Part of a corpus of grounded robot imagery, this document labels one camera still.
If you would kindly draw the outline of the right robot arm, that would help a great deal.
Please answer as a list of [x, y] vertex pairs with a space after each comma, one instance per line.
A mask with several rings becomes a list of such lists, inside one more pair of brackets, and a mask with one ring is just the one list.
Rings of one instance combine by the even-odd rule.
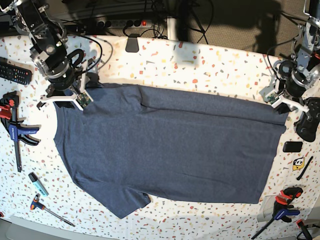
[[94, 100], [86, 91], [90, 81], [87, 73], [96, 67], [93, 58], [84, 61], [84, 50], [67, 52], [68, 30], [63, 23], [50, 17], [49, 5], [41, 0], [2, 0], [0, 10], [14, 16], [16, 30], [29, 37], [30, 58], [42, 76], [49, 81], [46, 95], [37, 108], [45, 104], [61, 103], [65, 108], [84, 110]]

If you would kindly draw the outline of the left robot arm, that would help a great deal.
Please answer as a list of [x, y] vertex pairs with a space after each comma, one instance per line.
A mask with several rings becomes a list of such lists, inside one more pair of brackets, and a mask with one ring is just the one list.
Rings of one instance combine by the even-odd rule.
[[290, 59], [271, 63], [269, 55], [266, 55], [267, 66], [273, 75], [269, 86], [259, 93], [264, 102], [277, 111], [299, 110], [308, 114], [310, 108], [302, 96], [320, 79], [320, 65], [312, 62], [313, 59], [319, 59], [317, 51], [320, 50], [320, 2], [306, 0], [304, 6], [308, 7], [303, 9], [308, 19], [304, 25], [297, 25], [297, 36], [284, 42], [291, 43]]

